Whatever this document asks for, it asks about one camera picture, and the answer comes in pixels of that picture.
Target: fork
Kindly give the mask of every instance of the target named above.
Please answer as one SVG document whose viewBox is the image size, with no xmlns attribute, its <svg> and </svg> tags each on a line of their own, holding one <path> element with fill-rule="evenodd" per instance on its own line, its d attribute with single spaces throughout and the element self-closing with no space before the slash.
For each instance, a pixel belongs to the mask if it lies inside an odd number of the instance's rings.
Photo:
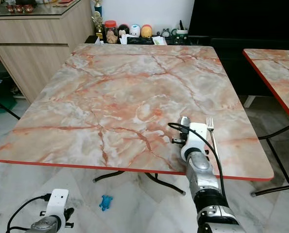
<svg viewBox="0 0 289 233">
<path fill-rule="evenodd" d="M 218 160 L 220 161 L 218 150 L 217 150 L 216 139 L 214 138 L 214 134 L 213 134 L 213 131 L 214 131 L 213 118 L 210 117 L 210 116 L 207 116 L 207 129 L 210 132 L 211 141 L 212 141 L 212 144 L 213 144 L 213 149 L 216 151 Z"/>
</svg>

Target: cabinet drawer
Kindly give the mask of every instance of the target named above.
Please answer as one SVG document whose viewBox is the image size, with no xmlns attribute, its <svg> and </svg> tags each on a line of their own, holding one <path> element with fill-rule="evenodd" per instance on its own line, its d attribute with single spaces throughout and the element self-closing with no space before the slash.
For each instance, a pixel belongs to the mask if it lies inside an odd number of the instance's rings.
<svg viewBox="0 0 289 233">
<path fill-rule="evenodd" d="M 67 44 L 58 19 L 0 20 L 0 44 Z"/>
</svg>

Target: small container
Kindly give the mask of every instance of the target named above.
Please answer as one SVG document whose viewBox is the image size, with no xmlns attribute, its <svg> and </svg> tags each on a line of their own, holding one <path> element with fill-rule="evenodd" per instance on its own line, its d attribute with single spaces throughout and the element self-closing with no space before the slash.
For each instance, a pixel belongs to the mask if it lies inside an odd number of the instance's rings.
<svg viewBox="0 0 289 233">
<path fill-rule="evenodd" d="M 31 13 L 33 11 L 33 7 L 31 4 L 23 5 L 25 13 Z"/>
<path fill-rule="evenodd" d="M 129 32 L 130 32 L 130 35 L 140 37 L 140 34 L 141 34 L 140 26 L 138 24 L 131 25 Z"/>
<path fill-rule="evenodd" d="M 23 13 L 22 5 L 16 5 L 16 11 L 17 11 L 18 13 Z"/>
<path fill-rule="evenodd" d="M 6 7 L 7 7 L 8 12 L 10 12 L 10 13 L 15 12 L 14 5 L 7 5 Z"/>
<path fill-rule="evenodd" d="M 104 22 L 104 29 L 105 29 L 106 42 L 110 44 L 117 43 L 118 34 L 117 34 L 116 21 L 108 20 Z"/>
</svg>

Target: toy figurine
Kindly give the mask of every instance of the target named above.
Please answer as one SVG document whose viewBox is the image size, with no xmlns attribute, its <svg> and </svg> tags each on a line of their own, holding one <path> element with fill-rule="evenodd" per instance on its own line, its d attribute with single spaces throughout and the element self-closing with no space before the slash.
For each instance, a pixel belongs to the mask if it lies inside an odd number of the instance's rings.
<svg viewBox="0 0 289 233">
<path fill-rule="evenodd" d="M 113 197 L 108 195 L 102 195 L 102 202 L 100 203 L 100 207 L 102 211 L 105 211 L 106 209 L 110 208 L 110 203 L 113 200 Z"/>
<path fill-rule="evenodd" d="M 141 28 L 142 37 L 151 37 L 152 36 L 152 27 L 149 24 L 144 24 Z"/>
<path fill-rule="evenodd" d="M 130 28 L 130 35 L 140 37 L 140 26 L 137 24 L 133 24 Z"/>
<path fill-rule="evenodd" d="M 120 38 L 121 38 L 121 35 L 129 34 L 129 28 L 126 24 L 121 24 L 118 28 L 118 31 L 119 31 Z"/>
</svg>

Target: robotic arm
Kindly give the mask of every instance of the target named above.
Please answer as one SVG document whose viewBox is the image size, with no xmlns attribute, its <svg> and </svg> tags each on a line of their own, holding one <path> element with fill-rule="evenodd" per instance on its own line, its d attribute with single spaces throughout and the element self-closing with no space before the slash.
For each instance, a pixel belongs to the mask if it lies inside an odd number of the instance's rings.
<svg viewBox="0 0 289 233">
<path fill-rule="evenodd" d="M 206 138 L 207 126 L 182 117 L 181 125 Z M 187 163 L 187 179 L 197 210 L 198 233 L 245 233 L 222 195 L 218 180 L 205 156 L 204 141 L 187 129 L 180 128 L 180 139 L 173 143 L 184 145 L 181 157 Z"/>
</svg>

